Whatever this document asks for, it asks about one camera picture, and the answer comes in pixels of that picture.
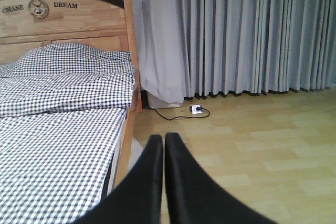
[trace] bed post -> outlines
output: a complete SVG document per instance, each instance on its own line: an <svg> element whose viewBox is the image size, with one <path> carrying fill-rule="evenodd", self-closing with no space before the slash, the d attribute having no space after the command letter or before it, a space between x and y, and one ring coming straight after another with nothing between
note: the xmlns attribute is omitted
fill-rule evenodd
<svg viewBox="0 0 336 224"><path fill-rule="evenodd" d="M132 0L124 0L124 10L125 10L125 19L126 19L126 30L127 30L127 39L129 44L129 51L132 56L132 63L136 68L135 76L135 85L138 90L138 102L137 102L137 112L142 111L141 103L141 90L140 90L140 75L139 75L139 63L138 63L138 52L136 50L136 39L135 39L135 29L134 29L134 17L133 17L133 8Z"/></svg>
<svg viewBox="0 0 336 224"><path fill-rule="evenodd" d="M126 122L125 122L125 127L123 128L123 132L122 132L122 135L124 137L123 137L123 140L120 146L118 169L117 169L116 177L114 180L114 187L117 186L125 178L125 176L128 173L128 164L129 164L129 159L130 159L130 154L131 154L135 114L137 112L142 111L138 52L136 50L137 42L135 40L132 0L124 0L124 12L125 12L128 46L129 46L129 51L131 52L131 61L136 68L136 73L135 73L136 92L133 96L133 99L135 98L135 101L132 101L132 107L128 111L128 115L127 115Z"/></svg>

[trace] mattress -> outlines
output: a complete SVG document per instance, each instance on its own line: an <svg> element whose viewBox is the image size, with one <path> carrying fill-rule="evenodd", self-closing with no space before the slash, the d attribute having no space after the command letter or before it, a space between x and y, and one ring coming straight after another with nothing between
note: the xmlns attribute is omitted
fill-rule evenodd
<svg viewBox="0 0 336 224"><path fill-rule="evenodd" d="M128 52L52 44L0 66L0 223L96 205L132 102Z"/></svg>

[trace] wooden floor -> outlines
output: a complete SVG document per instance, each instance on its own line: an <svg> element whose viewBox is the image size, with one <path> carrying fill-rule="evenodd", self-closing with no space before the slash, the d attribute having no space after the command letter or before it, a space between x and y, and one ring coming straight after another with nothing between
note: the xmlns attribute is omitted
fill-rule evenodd
<svg viewBox="0 0 336 224"><path fill-rule="evenodd" d="M144 110L134 137L145 145L150 134L180 133L216 182L279 223L336 223L336 88L194 98L160 112L190 115L191 104L211 116L166 121ZM162 223L168 222L164 194Z"/></svg>

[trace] white sheer curtain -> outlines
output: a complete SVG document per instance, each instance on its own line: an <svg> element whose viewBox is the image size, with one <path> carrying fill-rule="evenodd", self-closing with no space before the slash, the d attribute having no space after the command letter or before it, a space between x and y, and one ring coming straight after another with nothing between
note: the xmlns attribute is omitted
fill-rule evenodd
<svg viewBox="0 0 336 224"><path fill-rule="evenodd" d="M176 0L133 0L141 86L168 103L189 95L187 55Z"/></svg>

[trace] checkered pillow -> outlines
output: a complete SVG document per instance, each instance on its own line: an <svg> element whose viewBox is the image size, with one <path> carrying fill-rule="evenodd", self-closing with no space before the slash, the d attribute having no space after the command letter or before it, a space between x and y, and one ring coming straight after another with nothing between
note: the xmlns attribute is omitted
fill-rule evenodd
<svg viewBox="0 0 336 224"><path fill-rule="evenodd" d="M0 77L125 71L133 71L130 52L101 51L76 43L55 43L35 48L17 61L0 66Z"/></svg>

